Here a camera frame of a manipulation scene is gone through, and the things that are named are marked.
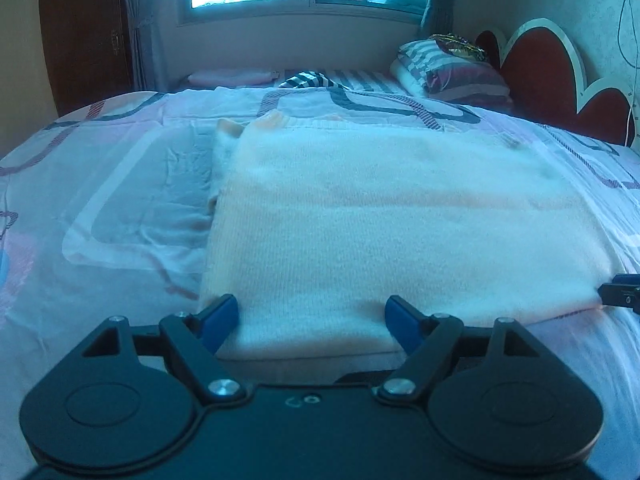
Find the screw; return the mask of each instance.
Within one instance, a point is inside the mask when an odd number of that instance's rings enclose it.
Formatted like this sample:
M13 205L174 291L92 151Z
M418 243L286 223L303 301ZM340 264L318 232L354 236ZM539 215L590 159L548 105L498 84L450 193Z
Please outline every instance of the screw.
M415 391L415 383L409 379L397 378L389 379L383 385L388 394L397 396L411 395Z
M320 402L322 399L317 395L308 395L302 400L304 400L307 404L318 404L318 402Z
M232 379L216 379L209 383L209 391L219 397L232 397L240 391L240 384Z

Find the brown wooden door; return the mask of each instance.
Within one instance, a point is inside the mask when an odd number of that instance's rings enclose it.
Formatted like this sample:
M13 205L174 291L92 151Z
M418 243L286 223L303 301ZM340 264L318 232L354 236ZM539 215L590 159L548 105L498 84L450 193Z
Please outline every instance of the brown wooden door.
M60 116L130 92L121 0L40 0L42 46Z

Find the headboard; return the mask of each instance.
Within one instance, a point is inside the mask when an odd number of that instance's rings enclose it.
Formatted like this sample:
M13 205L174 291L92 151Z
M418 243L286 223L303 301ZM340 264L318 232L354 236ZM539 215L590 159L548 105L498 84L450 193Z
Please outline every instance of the headboard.
M624 144L632 91L615 77L586 86L582 59L573 43L551 20L522 25L507 42L495 28L476 38L511 89L516 114L595 139ZM635 104L628 146L638 127ZM634 148L640 148L640 137Z

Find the window sill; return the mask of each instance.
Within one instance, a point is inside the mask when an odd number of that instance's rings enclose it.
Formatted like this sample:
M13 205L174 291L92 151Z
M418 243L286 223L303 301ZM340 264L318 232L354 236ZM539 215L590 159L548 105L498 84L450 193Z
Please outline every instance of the window sill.
M241 18L284 14L354 16L415 23L416 25L419 25L422 19L420 14L376 4L362 5L359 2L350 2L349 0L325 0L324 2L312 2L311 0L254 0L184 9L178 26L215 22L217 20L238 20Z

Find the cream knit garment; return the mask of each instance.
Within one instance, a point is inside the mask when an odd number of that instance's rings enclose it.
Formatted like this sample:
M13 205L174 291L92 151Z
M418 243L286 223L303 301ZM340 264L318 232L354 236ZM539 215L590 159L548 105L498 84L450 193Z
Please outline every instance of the cream knit garment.
M524 144L274 112L239 139L201 306L238 298L223 358L368 354L398 349L392 294L468 325L532 323L598 306L620 271L582 198Z

